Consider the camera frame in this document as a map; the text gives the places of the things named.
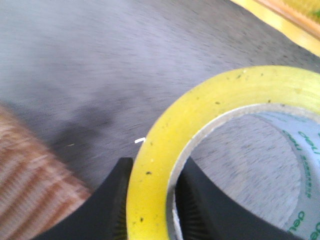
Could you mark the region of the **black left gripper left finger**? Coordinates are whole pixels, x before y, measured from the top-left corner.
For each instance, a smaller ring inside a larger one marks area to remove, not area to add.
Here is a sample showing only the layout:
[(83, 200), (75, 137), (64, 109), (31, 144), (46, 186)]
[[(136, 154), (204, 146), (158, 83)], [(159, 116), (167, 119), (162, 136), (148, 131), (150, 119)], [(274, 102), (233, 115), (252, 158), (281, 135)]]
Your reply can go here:
[(126, 240), (126, 201), (133, 167), (122, 157), (95, 192), (72, 214), (35, 240)]

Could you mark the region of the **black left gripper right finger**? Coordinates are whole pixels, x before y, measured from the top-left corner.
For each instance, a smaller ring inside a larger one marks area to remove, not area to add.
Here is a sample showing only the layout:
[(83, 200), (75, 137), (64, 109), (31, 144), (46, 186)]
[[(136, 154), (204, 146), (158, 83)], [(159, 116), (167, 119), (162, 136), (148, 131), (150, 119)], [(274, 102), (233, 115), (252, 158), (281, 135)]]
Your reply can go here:
[(184, 240), (297, 240), (228, 197), (188, 158), (175, 187)]

